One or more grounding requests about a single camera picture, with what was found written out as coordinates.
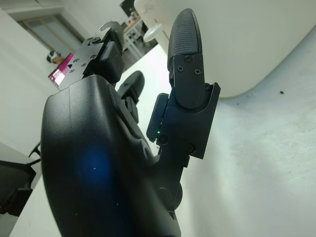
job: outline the white object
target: white object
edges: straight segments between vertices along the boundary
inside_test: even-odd
[[[119,82],[135,70],[145,76],[137,104],[144,134],[157,95],[170,92],[166,62],[158,45]],[[313,29],[250,93],[218,102],[204,160],[191,158],[183,171],[183,237],[315,236],[315,64]],[[10,237],[23,236],[59,236],[42,181]]]
[[[55,66],[49,51],[0,9],[0,142],[29,155],[40,141],[41,116]]]
[[[149,42],[153,40],[162,30],[162,24],[155,24],[153,27],[150,27],[144,35],[144,41]]]
[[[176,16],[191,8],[202,36],[205,80],[221,97],[240,95],[266,77],[316,24],[315,0],[136,0],[148,28],[167,53]]]

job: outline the black plastic casing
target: black plastic casing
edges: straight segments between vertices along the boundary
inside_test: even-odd
[[[88,76],[49,97],[41,156],[62,236],[181,236],[153,187],[148,144],[103,77]]]

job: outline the pink screen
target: pink screen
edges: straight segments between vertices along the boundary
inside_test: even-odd
[[[74,55],[69,54],[64,61],[58,65],[58,67],[48,76],[49,79],[56,85],[59,86],[63,81],[67,73],[70,71],[70,68],[67,66],[69,61],[72,59]]]

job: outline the chair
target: chair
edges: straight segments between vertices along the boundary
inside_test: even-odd
[[[30,153],[37,153],[39,143]],[[20,164],[0,160],[0,214],[8,213],[19,216],[29,199],[32,189],[31,183],[36,175],[31,165],[39,162],[37,159],[31,163]]]

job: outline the robotic hand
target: robotic hand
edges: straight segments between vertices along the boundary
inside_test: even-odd
[[[143,75],[115,91],[122,45],[118,23],[102,26],[46,102],[41,160],[49,204],[65,237],[180,237],[180,178],[190,156],[204,156],[220,87],[204,82],[198,23],[185,9],[169,43],[172,91],[158,96],[147,130],[160,146],[153,156],[137,126]]]

